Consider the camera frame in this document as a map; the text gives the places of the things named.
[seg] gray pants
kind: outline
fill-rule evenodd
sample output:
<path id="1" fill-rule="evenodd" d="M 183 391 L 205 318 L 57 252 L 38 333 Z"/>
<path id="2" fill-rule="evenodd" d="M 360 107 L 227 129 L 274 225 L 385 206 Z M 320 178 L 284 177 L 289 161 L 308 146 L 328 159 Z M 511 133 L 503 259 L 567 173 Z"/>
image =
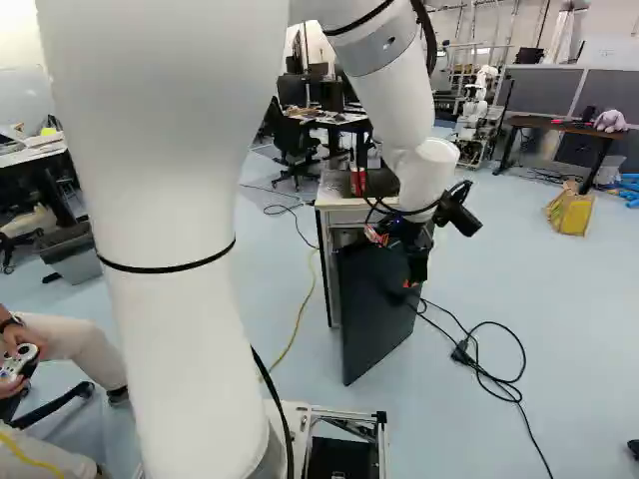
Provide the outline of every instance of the gray pants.
<path id="1" fill-rule="evenodd" d="M 107 390 L 127 384 L 125 367 L 119 351 L 93 322 L 46 314 L 16 312 L 29 328 L 48 341 L 46 357 L 41 360 L 69 359 L 93 381 Z M 5 351 L 0 337 L 0 354 Z M 0 434 L 11 438 L 29 459 L 51 464 L 65 479 L 94 479 L 96 463 L 85 456 L 71 454 L 56 446 L 29 437 L 23 431 L 0 422 Z M 0 479 L 52 479 L 47 469 L 26 464 L 0 440 Z"/>

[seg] game controller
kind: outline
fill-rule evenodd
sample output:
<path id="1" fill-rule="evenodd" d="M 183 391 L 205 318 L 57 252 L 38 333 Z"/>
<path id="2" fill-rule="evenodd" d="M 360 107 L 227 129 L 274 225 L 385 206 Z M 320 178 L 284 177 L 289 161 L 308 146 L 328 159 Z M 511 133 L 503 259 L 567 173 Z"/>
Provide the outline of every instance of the game controller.
<path id="1" fill-rule="evenodd" d="M 30 378 L 38 365 L 40 349 L 35 344 L 24 343 L 18 345 L 18 354 L 11 356 L 4 353 L 2 367 L 0 367 L 0 381 L 12 382 L 18 376 Z"/>

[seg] black stripe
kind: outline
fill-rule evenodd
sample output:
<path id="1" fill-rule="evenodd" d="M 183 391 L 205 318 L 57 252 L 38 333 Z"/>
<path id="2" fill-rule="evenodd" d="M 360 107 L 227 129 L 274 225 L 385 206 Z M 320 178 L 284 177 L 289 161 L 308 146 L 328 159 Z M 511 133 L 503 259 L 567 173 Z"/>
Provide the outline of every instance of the black stripe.
<path id="1" fill-rule="evenodd" d="M 335 28 L 334 30 L 323 30 L 323 33 L 327 36 L 327 37 L 334 37 L 335 35 L 341 35 L 342 33 L 346 33 L 349 32 L 350 30 L 357 28 L 359 25 L 363 25 L 364 23 L 366 23 L 368 20 L 370 20 L 371 18 L 376 17 L 377 15 L 379 15 L 381 12 L 383 12 L 388 5 L 390 5 L 393 2 L 393 0 L 385 0 L 383 3 L 379 4 L 375 9 L 370 10 L 368 13 L 366 13 L 363 17 L 361 17 L 358 20 L 355 20 L 352 23 L 349 23 L 348 25 L 346 25 L 345 27 L 339 27 L 339 28 Z"/>
<path id="2" fill-rule="evenodd" d="M 125 264 L 118 264 L 116 262 L 109 261 L 108 259 L 100 256 L 99 254 L 98 254 L 98 258 L 104 265 L 112 269 L 116 269 L 118 271 L 132 272 L 134 274 L 167 274 L 170 272 L 186 271 L 188 269 L 194 269 L 196 267 L 209 264 L 210 262 L 213 262 L 216 259 L 220 259 L 222 256 L 224 256 L 227 252 L 233 249 L 233 246 L 235 246 L 235 244 L 236 244 L 236 239 L 233 238 L 233 241 L 231 242 L 231 244 L 229 244 L 220 252 L 215 253 L 213 256 L 205 257 L 204 259 L 200 259 L 194 262 L 188 262 L 187 264 L 178 264 L 177 266 L 162 266 L 162 267 L 126 266 Z"/>

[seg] workbench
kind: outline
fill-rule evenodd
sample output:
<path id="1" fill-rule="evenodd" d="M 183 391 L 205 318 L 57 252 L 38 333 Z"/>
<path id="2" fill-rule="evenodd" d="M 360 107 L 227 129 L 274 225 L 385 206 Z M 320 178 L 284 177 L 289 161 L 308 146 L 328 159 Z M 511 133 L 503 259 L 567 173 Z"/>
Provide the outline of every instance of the workbench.
<path id="1" fill-rule="evenodd" d="M 512 163 L 510 162 L 510 154 L 515 143 L 517 133 L 522 128 L 539 128 L 543 130 L 554 130 L 556 132 L 568 133 L 571 135 L 586 135 L 589 137 L 600 138 L 601 150 L 599 151 L 597 160 L 592 167 L 588 178 L 579 189 L 580 195 L 586 195 L 590 191 L 590 188 L 592 188 L 595 177 L 597 176 L 599 168 L 606 158 L 606 155 L 608 155 L 612 142 L 614 142 L 615 140 L 621 140 L 625 136 L 625 133 L 623 132 L 606 133 L 600 132 L 593 127 L 577 127 L 572 123 L 552 123 L 552 118 L 549 117 L 513 116 L 507 118 L 504 123 L 506 125 L 510 125 L 512 129 L 510 130 L 510 134 L 508 135 L 508 139 L 504 147 L 503 157 L 501 158 L 499 167 L 493 172 L 494 175 L 500 175 L 508 170 L 510 167 L 512 167 Z"/>

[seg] yellow bag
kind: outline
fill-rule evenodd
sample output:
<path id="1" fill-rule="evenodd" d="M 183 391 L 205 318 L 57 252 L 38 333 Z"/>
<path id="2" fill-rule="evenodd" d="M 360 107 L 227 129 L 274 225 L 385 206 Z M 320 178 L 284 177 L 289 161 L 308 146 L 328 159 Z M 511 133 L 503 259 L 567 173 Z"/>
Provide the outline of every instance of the yellow bag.
<path id="1" fill-rule="evenodd" d="M 557 232 L 583 237 L 594 202 L 594 195 L 579 195 L 579 185 L 570 180 L 564 182 L 561 194 L 548 204 L 546 215 Z"/>

